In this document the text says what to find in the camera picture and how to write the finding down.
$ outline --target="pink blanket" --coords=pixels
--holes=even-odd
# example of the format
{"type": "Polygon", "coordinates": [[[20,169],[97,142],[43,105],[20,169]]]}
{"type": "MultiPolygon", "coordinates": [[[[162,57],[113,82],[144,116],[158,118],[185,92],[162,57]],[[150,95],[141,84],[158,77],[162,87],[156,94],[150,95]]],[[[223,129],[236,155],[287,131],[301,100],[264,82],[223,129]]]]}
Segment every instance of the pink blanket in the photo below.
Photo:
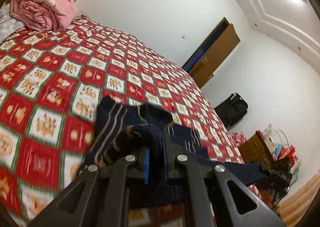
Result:
{"type": "Polygon", "coordinates": [[[35,31],[62,31],[78,13],[73,0],[11,0],[10,15],[35,31]]]}

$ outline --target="white ceiling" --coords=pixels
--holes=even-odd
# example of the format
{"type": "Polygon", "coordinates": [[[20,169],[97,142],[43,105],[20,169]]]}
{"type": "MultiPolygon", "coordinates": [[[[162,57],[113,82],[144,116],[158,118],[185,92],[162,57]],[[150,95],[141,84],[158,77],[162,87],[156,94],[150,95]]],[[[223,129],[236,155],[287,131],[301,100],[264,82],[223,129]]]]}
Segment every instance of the white ceiling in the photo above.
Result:
{"type": "Polygon", "coordinates": [[[290,48],[320,74],[320,20],[308,0],[237,2],[253,29],[290,48]]]}

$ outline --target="bed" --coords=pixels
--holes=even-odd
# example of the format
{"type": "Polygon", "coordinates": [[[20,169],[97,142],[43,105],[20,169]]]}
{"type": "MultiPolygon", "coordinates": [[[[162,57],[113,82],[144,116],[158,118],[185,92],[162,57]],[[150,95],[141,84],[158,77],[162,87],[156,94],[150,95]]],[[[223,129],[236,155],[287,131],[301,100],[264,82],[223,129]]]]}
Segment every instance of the bed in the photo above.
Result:
{"type": "Polygon", "coordinates": [[[0,202],[18,225],[74,179],[104,96],[162,107],[198,130],[211,159],[243,163],[193,79],[135,36],[86,18],[63,32],[23,28],[0,45],[0,202]]]}

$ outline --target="silver screw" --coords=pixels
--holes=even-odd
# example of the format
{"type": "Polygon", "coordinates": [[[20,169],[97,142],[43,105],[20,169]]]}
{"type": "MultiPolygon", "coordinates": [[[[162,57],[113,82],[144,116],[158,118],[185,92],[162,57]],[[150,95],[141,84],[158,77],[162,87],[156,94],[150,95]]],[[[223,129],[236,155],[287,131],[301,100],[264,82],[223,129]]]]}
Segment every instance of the silver screw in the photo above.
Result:
{"type": "Polygon", "coordinates": [[[223,172],[226,170],[226,168],[225,168],[223,165],[221,165],[221,164],[216,165],[216,166],[214,167],[214,169],[215,169],[215,171],[217,171],[217,172],[219,172],[219,173],[223,173],[223,172]]]}
{"type": "Polygon", "coordinates": [[[128,161],[128,162],[133,162],[135,161],[136,157],[132,154],[129,154],[125,157],[125,159],[128,161]]]}
{"type": "Polygon", "coordinates": [[[93,173],[96,172],[98,170],[98,166],[96,164],[91,164],[90,166],[88,166],[88,171],[93,173]]]}
{"type": "Polygon", "coordinates": [[[188,157],[185,155],[185,154],[180,154],[177,156],[177,159],[180,161],[180,162],[185,162],[188,160],[188,157]]]}

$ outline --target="door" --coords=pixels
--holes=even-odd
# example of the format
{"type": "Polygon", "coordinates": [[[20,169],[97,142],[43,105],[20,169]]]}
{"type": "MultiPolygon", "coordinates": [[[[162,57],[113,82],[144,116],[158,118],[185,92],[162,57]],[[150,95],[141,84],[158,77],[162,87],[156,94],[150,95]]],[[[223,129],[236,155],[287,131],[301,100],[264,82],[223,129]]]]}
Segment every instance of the door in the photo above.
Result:
{"type": "Polygon", "coordinates": [[[233,24],[230,24],[205,54],[189,71],[199,88],[202,88],[213,76],[213,72],[240,42],[233,24]]]}

